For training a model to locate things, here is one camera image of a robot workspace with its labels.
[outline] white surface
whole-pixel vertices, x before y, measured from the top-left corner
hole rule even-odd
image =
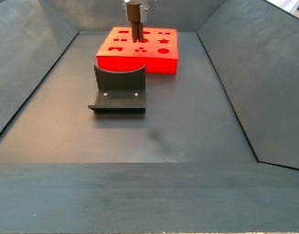
[[[295,12],[299,6],[299,0],[267,0],[270,3],[281,7],[285,11],[291,14]]]

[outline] gray wall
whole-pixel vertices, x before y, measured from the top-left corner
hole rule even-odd
[[[0,132],[76,33],[47,1],[0,2]]]
[[[128,26],[122,0],[49,0],[81,31],[108,31]],[[195,31],[224,0],[150,0],[148,27]]]
[[[299,168],[299,20],[227,0],[198,34],[259,160]]]

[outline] black bracket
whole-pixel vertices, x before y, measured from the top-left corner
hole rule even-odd
[[[108,71],[94,66],[98,83],[95,105],[98,111],[146,110],[146,67],[128,71]]]

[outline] red shape sorter block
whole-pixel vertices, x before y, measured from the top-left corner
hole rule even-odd
[[[112,71],[128,71],[146,65],[147,73],[176,74],[178,31],[144,28],[144,42],[132,41],[130,27],[114,27],[96,53],[98,66]]]

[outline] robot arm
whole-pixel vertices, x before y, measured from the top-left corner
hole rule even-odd
[[[144,40],[143,24],[147,22],[150,0],[123,0],[127,20],[132,24],[134,42]]]

